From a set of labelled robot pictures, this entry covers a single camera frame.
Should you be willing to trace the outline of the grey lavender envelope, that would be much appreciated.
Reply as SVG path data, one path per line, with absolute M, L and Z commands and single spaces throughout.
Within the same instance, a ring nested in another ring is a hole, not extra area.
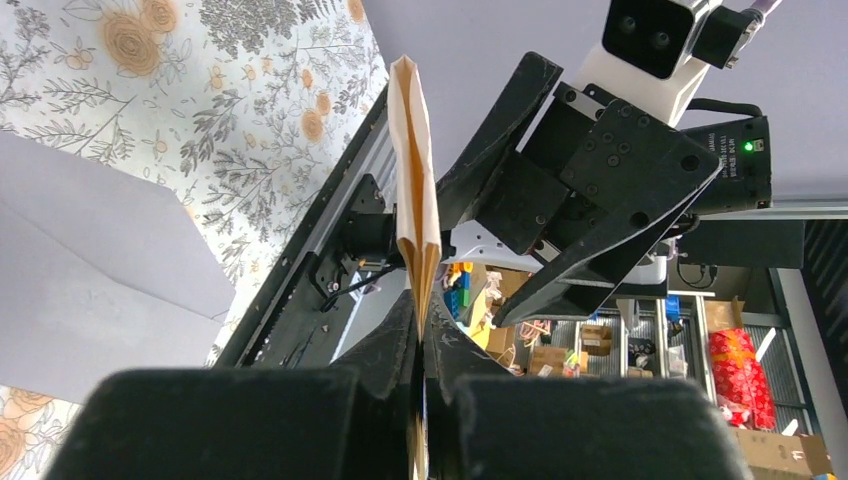
M 200 366 L 234 298 L 169 189 L 1 136 L 1 382 L 81 402 L 105 377 Z

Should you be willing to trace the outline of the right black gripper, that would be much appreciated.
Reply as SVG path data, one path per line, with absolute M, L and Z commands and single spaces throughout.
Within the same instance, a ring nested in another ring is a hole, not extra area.
M 670 227 L 683 235 L 772 202 L 770 125 L 756 106 L 696 99 L 728 120 L 677 130 L 556 83 L 562 73 L 525 53 L 436 183 L 442 231 L 474 217 L 515 253 L 564 248 L 498 310 L 498 327 L 586 320 Z

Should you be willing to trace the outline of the beige lined letter paper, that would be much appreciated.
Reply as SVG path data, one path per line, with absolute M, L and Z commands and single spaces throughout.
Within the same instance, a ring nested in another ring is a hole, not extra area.
M 404 259 L 422 340 L 442 257 L 429 112 L 418 65 L 403 55 L 390 65 L 389 134 L 396 156 L 396 241 Z

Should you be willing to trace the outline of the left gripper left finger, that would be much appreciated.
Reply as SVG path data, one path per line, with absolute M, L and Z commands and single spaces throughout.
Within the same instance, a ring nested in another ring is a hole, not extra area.
M 411 479 L 415 308 L 323 368 L 126 370 L 77 416 L 51 479 Z

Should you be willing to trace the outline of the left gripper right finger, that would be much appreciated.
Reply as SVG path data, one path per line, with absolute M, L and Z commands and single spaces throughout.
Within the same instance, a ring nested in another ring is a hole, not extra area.
M 748 479 L 694 384 L 517 376 L 432 297 L 424 341 L 431 479 Z

